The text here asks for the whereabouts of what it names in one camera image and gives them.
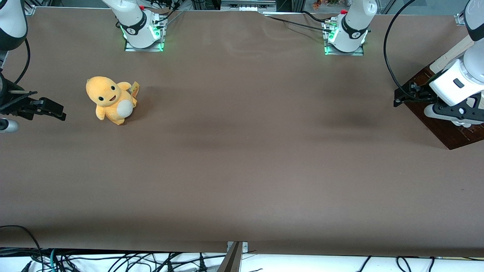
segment metal mounting plate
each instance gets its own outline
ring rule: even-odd
[[[321,23],[323,29],[326,30],[334,30],[334,26],[331,24]],[[338,56],[363,56],[363,45],[360,45],[358,49],[353,52],[341,52],[334,45],[328,42],[330,35],[334,34],[333,32],[325,32],[323,31],[323,39],[324,39],[324,54],[325,55],[338,55]]]
[[[227,242],[227,252],[230,250],[234,242]],[[249,242],[242,242],[242,253],[249,252]]]
[[[165,48],[165,36],[166,36],[166,26],[168,24],[168,19],[165,19],[166,15],[155,14],[154,20],[162,20],[157,24],[152,24],[152,27],[161,27],[158,30],[153,29],[155,34],[159,34],[160,38],[156,40],[151,46],[147,48],[136,48],[132,46],[125,38],[126,44],[124,46],[124,51],[127,52],[163,52]]]

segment plush toy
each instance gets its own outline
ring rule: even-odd
[[[128,82],[116,84],[104,76],[95,76],[88,79],[86,83],[89,98],[97,104],[97,118],[104,120],[104,116],[107,116],[117,125],[124,124],[124,118],[130,116],[133,108],[138,104],[136,100],[138,90],[137,82],[132,86]]]

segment plush toy white belly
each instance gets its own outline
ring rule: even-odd
[[[126,118],[133,112],[133,103],[129,100],[121,100],[116,108],[119,116]]]

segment wire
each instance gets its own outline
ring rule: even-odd
[[[481,260],[481,259],[474,259],[474,258],[469,258],[469,257],[462,257],[464,259],[468,259],[468,260],[473,260],[473,261],[484,261],[484,260]]]
[[[25,72],[29,68],[29,64],[30,64],[30,46],[29,46],[29,42],[27,41],[27,38],[25,38],[25,47],[27,48],[27,62],[25,63],[24,70],[22,71],[22,73],[20,73],[20,75],[18,76],[17,80],[14,82],[15,84],[17,84],[18,82],[20,82],[20,80],[24,77]]]
[[[52,249],[52,251],[50,252],[50,267],[51,267],[51,271],[52,272],[57,272],[56,268],[54,267],[54,251],[56,249]]]
[[[428,272],[432,272],[432,267],[434,267],[434,263],[435,263],[435,258],[434,257],[430,257],[432,259],[432,262],[430,262],[430,266],[428,267]]]
[[[175,10],[176,9],[173,9],[165,18],[158,20],[158,21],[155,21],[154,23],[157,24],[157,23],[165,21],[166,19],[168,19],[168,17],[170,17],[170,15],[172,15],[175,12]]]
[[[305,28],[316,29],[316,30],[324,31],[324,32],[331,32],[331,30],[316,28],[316,27],[312,27],[312,26],[308,26],[308,25],[303,25],[303,24],[300,24],[300,23],[295,23],[295,22],[284,20],[284,19],[279,19],[279,18],[270,17],[270,16],[269,16],[269,18],[274,19],[274,20],[278,20],[278,21],[281,21],[281,22],[286,22],[286,23],[289,23],[289,24],[297,25],[297,26],[302,26],[302,27],[305,27]]]
[[[171,20],[170,20],[170,21],[169,21],[169,22],[166,24],[166,26],[168,26],[169,24],[171,24],[171,22],[173,22],[174,20],[176,20],[176,19],[178,18],[178,16],[182,15],[184,12],[185,12],[184,10],[180,11],[180,13],[178,13],[178,14],[175,16],[175,18],[171,19]]]
[[[305,10],[301,11],[301,13],[309,15],[309,17],[311,17],[313,20],[315,20],[316,22],[320,22],[320,23],[324,23],[325,20],[331,19],[331,17],[326,18],[326,19],[318,19],[318,18],[314,17],[311,13],[309,13]]]
[[[399,260],[400,260],[400,259],[403,259],[403,261],[404,261],[404,262],[405,262],[405,264],[407,265],[408,271],[403,270],[403,268],[400,266],[400,263],[399,263]],[[412,272],[412,269],[410,269],[410,265],[408,265],[407,260],[405,260],[405,258],[403,258],[403,257],[398,256],[398,257],[396,258],[396,265],[398,266],[398,268],[399,268],[399,269],[400,269],[402,272]]]
[[[366,260],[363,262],[363,265],[361,266],[360,270],[356,271],[356,272],[362,272],[364,267],[366,266],[366,263],[370,260],[371,258],[371,255],[368,256],[368,258],[366,258]]]
[[[287,0],[284,0],[284,2],[282,2],[282,4],[279,6],[279,8],[276,10],[276,12],[280,11],[281,8],[284,6],[284,4],[287,2]]]
[[[388,41],[388,34],[390,33],[390,29],[392,29],[392,26],[393,26],[393,23],[395,22],[395,20],[397,19],[397,17],[400,15],[400,13],[402,13],[402,11],[408,7],[409,5],[411,5],[413,2],[415,2],[415,0],[410,0],[408,1],[405,5],[403,5],[403,7],[395,14],[395,16],[393,17],[393,19],[390,21],[390,24],[388,25],[388,28],[387,28],[387,32],[385,33],[385,38],[383,39],[383,57],[385,58],[385,64],[387,65],[387,68],[388,68],[388,72],[390,72],[390,75],[392,76],[392,79],[393,81],[395,82],[395,85],[398,86],[398,88],[408,97],[411,97],[412,99],[416,100],[416,101],[422,101],[422,102],[425,102],[427,100],[425,99],[421,99],[421,98],[418,98],[416,96],[413,96],[413,95],[410,95],[409,93],[407,93],[402,85],[400,85],[400,83],[398,83],[398,80],[396,79],[395,77],[395,74],[393,73],[393,70],[392,68],[390,67],[390,63],[388,62],[388,56],[387,56],[387,41]]]
[[[28,67],[29,66],[28,63],[30,61],[30,49],[29,49],[29,44],[27,43],[27,39],[25,39],[25,42],[26,42],[25,44],[27,45],[28,52],[29,52],[29,58],[27,60],[27,65],[26,65],[26,67]],[[0,228],[4,228],[4,227],[17,227],[17,228],[21,228],[22,230],[27,232],[27,234],[30,236],[30,238],[32,238],[33,242],[35,243],[37,250],[39,251],[40,259],[42,260],[42,272],[44,272],[45,268],[44,268],[42,251],[40,250],[40,246],[39,246],[39,243],[37,242],[37,239],[32,235],[32,233],[26,227],[20,226],[20,225],[3,225],[3,226],[0,226]]]

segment connector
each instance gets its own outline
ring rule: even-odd
[[[32,261],[30,261],[25,267],[24,269],[22,269],[21,272],[29,272],[29,268],[30,268],[30,265],[32,264]]]
[[[207,266],[205,265],[205,261],[203,260],[203,256],[200,253],[200,269],[198,271],[200,272],[207,272]]]

